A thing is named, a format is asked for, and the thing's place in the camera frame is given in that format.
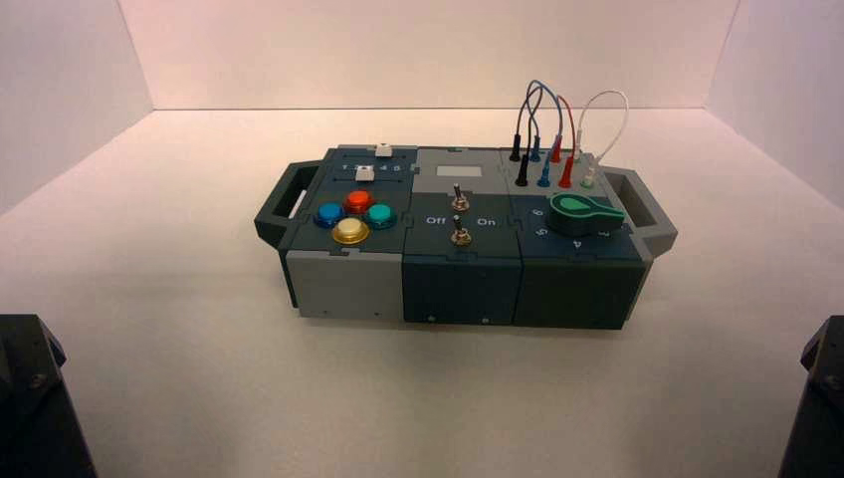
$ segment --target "electronics test box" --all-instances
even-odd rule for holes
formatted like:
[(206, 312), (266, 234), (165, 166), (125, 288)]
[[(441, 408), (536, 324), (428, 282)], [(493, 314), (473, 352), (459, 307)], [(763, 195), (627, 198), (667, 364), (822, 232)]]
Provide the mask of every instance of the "electronics test box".
[(288, 166), (255, 225), (305, 317), (620, 329), (677, 230), (633, 170), (581, 184), (588, 153), (536, 185), (546, 154), (517, 186), (508, 148), (341, 145)]

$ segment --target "green dial pointer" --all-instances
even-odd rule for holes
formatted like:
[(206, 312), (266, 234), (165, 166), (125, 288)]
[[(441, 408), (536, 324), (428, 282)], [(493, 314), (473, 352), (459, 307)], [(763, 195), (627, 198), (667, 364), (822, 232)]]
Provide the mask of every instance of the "green dial pointer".
[(566, 236), (612, 231), (624, 222), (624, 212), (581, 194), (560, 192), (551, 196), (549, 202), (548, 227)]

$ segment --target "white wall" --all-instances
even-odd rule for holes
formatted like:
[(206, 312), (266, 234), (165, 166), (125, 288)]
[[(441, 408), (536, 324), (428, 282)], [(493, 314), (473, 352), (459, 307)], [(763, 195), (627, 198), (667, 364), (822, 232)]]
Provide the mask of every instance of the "white wall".
[(120, 0), (159, 109), (513, 107), (530, 78), (699, 108), (737, 1)]
[(844, 206), (842, 84), (844, 2), (742, 0), (707, 106)]
[(116, 0), (0, 2), (0, 213), (149, 111)]

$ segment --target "white table surface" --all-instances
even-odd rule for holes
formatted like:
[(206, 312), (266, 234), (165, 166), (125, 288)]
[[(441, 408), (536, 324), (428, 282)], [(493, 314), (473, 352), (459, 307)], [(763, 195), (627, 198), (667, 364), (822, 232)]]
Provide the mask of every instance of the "white table surface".
[[(617, 119), (590, 113), (585, 148)], [(844, 313), (844, 212), (704, 111), (633, 112), (606, 158), (680, 231), (620, 332), (290, 307), (252, 222), (288, 162), (514, 121), (154, 113), (0, 217), (0, 311), (63, 343), (104, 477), (773, 476), (802, 347)]]

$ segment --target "carrying handle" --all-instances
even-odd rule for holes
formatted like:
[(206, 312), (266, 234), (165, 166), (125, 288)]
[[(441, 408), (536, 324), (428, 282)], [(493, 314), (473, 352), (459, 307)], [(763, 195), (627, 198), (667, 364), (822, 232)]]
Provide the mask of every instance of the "carrying handle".
[(287, 238), (293, 219), (290, 217), (302, 191), (308, 189), (322, 161), (293, 162), (273, 188), (255, 217), (258, 236), (274, 248)]
[(657, 257), (668, 252), (677, 238), (677, 228), (639, 174), (618, 167), (603, 166), (602, 169), (613, 191), (624, 204), (637, 235), (645, 241), (651, 254)]

